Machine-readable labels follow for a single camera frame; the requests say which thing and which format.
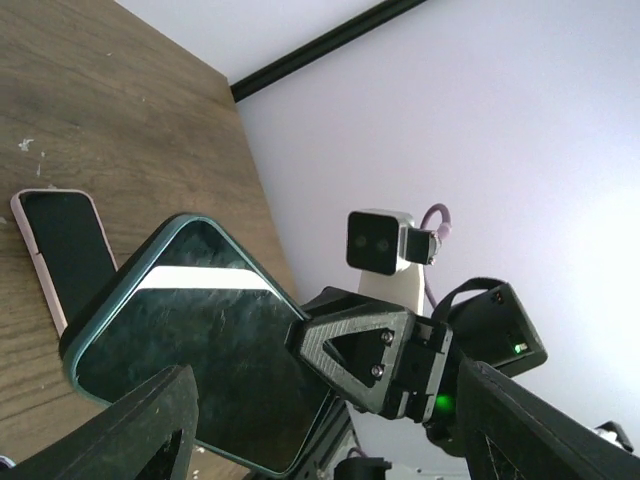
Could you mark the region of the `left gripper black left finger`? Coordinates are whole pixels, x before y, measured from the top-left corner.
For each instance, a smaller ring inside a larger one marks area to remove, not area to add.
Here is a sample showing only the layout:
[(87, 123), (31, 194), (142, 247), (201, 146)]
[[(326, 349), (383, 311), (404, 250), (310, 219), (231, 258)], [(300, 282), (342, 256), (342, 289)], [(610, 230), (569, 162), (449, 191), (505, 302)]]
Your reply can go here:
[(145, 381), (64, 438), (14, 467), (16, 479), (184, 479), (198, 423), (189, 366)]

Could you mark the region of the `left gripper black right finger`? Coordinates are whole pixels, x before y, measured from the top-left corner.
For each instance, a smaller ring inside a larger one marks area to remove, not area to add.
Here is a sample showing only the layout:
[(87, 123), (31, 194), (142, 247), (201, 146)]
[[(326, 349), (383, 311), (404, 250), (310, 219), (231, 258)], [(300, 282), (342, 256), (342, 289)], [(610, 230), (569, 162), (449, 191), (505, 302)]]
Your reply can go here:
[(465, 359), (457, 423), (473, 479), (637, 479), (639, 458), (489, 365)]

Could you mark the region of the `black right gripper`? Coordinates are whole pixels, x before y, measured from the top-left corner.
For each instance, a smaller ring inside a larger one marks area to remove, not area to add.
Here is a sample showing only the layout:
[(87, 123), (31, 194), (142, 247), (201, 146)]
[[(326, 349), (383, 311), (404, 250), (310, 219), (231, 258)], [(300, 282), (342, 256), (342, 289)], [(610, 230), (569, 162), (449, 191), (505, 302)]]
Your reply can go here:
[(415, 321), (406, 307), (336, 287), (303, 313), (286, 347), (331, 389), (389, 420), (431, 419), (453, 339), (448, 324)]

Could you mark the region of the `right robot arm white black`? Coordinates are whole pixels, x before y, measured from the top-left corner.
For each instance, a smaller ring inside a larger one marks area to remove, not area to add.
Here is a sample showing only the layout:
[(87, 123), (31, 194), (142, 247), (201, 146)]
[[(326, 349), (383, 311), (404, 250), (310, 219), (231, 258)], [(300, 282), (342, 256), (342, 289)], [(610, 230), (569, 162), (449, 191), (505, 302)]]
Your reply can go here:
[(512, 286), (473, 278), (428, 317), (334, 287), (287, 346), (356, 409), (409, 419), (474, 479), (635, 479), (621, 427), (588, 429), (516, 382), (547, 359)]

